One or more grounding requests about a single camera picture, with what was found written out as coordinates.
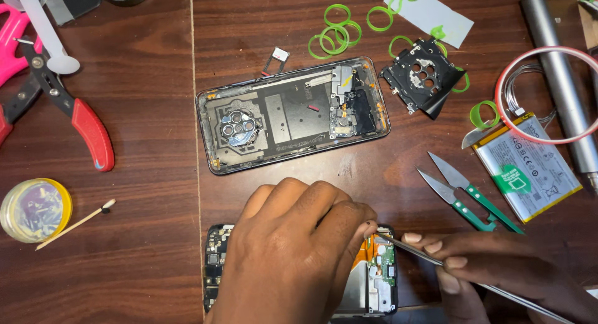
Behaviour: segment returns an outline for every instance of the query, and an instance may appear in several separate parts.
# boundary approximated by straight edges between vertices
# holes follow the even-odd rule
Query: metal rod
[[[554,18],[546,0],[521,0],[523,14],[536,47],[560,45]],[[542,53],[540,61],[546,73],[548,87],[558,110],[567,137],[575,136],[589,127],[586,110],[581,103],[571,72],[571,65],[563,53]],[[579,173],[587,174],[598,194],[598,148],[593,135],[569,144],[571,157]]]

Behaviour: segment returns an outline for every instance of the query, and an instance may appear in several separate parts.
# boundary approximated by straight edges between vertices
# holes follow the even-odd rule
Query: red rubber band
[[[598,119],[596,119],[596,121],[594,121],[594,124],[589,126],[583,133],[579,134],[578,136],[569,137],[568,139],[562,139],[562,140],[545,140],[545,139],[539,139],[537,137],[526,134],[524,131],[517,128],[517,126],[515,124],[513,124],[513,122],[509,119],[509,117],[507,117],[505,108],[502,106],[502,89],[505,84],[506,76],[509,74],[509,72],[511,72],[513,67],[515,67],[515,65],[518,64],[521,60],[523,60],[527,57],[530,57],[531,55],[538,54],[538,53],[549,53],[549,52],[566,53],[566,54],[572,55],[574,57],[577,57],[577,58],[585,61],[588,65],[590,65],[591,68],[593,68],[598,73],[598,61],[595,61],[594,58],[592,58],[590,55],[588,55],[587,53],[584,53],[582,51],[579,51],[578,49],[568,48],[566,46],[544,46],[541,48],[535,48],[535,49],[528,51],[528,52],[520,55],[519,57],[517,57],[502,71],[501,76],[498,78],[498,81],[496,82],[496,89],[495,89],[495,94],[494,94],[495,101],[496,101],[496,108],[498,109],[498,114],[501,116],[501,119],[505,123],[505,125],[507,127],[509,127],[515,134],[523,137],[526,140],[530,140],[532,142],[542,143],[542,144],[565,144],[565,143],[576,142],[576,141],[579,141],[580,139],[583,139],[584,137],[594,133],[598,129]]]

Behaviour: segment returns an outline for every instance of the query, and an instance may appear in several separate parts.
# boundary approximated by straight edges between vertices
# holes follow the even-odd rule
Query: disassembled phone
[[[209,312],[218,296],[218,285],[226,259],[227,241],[234,225],[220,224],[207,231],[205,268],[203,272],[203,306]],[[380,225],[378,232],[394,237],[394,230]],[[381,317],[396,312],[395,246],[372,235],[355,258],[343,299],[333,318]]]
[[[202,91],[196,109],[216,175],[363,142],[391,129],[368,57]]]

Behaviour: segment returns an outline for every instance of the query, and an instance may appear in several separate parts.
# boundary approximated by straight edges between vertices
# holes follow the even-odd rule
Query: screw
[[[34,66],[34,68],[41,68],[44,65],[44,61],[39,57],[35,57],[31,61],[31,64]]]

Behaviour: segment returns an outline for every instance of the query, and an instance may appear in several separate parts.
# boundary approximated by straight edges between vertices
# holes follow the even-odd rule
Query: sim card tray
[[[278,68],[278,72],[276,72],[275,74],[279,74],[280,72],[282,72],[282,69],[285,68],[285,63],[287,62],[288,58],[289,58],[290,53],[286,52],[285,50],[281,49],[280,47],[275,47],[274,51],[272,51],[272,54],[270,54],[270,58],[268,58],[268,61],[266,61],[264,69],[262,70],[262,75],[265,76],[270,76],[271,74],[269,74],[267,72],[268,67],[270,67],[270,62],[272,61],[272,59],[280,61],[280,67]]]

